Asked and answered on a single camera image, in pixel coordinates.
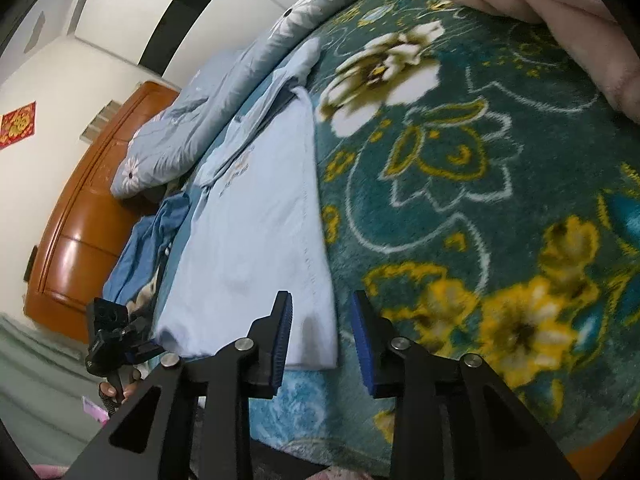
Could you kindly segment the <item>person's left hand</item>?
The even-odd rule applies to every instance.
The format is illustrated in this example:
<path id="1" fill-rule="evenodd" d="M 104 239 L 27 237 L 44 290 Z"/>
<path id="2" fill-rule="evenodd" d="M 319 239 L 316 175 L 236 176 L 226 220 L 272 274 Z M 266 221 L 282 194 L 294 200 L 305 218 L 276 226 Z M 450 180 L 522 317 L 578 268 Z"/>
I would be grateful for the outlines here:
<path id="1" fill-rule="evenodd" d="M 114 386 L 108 380 L 100 382 L 98 393 L 107 414 L 113 416 L 122 404 L 134 394 L 141 382 L 141 372 L 135 367 L 129 371 L 126 379 L 119 381 L 119 387 Z"/>

